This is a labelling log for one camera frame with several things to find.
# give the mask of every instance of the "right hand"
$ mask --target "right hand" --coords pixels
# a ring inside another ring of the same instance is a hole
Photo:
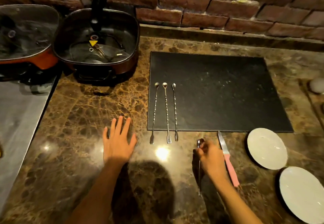
[[[196,149],[202,168],[215,185],[229,183],[222,149],[209,140],[205,140]]]

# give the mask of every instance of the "black placemat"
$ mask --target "black placemat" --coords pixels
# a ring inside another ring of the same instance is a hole
[[[167,130],[166,82],[170,130],[175,130],[175,83],[179,131],[294,131],[263,58],[151,52],[148,130],[156,82],[155,130]]]

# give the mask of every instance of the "left hand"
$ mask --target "left hand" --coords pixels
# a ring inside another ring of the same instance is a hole
[[[115,158],[124,165],[131,158],[134,147],[137,143],[136,135],[133,134],[130,144],[127,142],[127,133],[131,118],[127,118],[126,123],[122,128],[123,117],[118,118],[116,126],[116,118],[111,121],[110,136],[107,138],[108,128],[105,127],[102,133],[103,138],[103,161],[106,163],[109,159]]]

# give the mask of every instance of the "black cooking pot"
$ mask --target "black cooking pot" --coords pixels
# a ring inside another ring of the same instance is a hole
[[[91,9],[69,14],[54,40],[53,52],[79,82],[121,82],[136,69],[138,21],[128,13],[104,9],[105,4],[93,0]]]

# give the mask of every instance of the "marble countertop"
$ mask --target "marble countertop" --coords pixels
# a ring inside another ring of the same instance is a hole
[[[141,37],[134,76],[111,87],[79,84],[62,76],[12,188],[1,223],[62,223],[87,193],[103,166],[102,129],[113,117],[132,117],[138,136],[113,200],[115,223],[229,223],[210,180],[198,196],[193,160],[196,140],[216,133],[146,130],[150,52],[264,57],[292,123],[294,134],[279,134],[288,166],[302,167],[324,184],[324,136],[314,107],[298,83],[323,75],[323,53]],[[241,183],[238,192],[264,223],[302,223],[287,210],[276,188],[277,170],[255,165],[245,150],[246,133],[223,133]]]

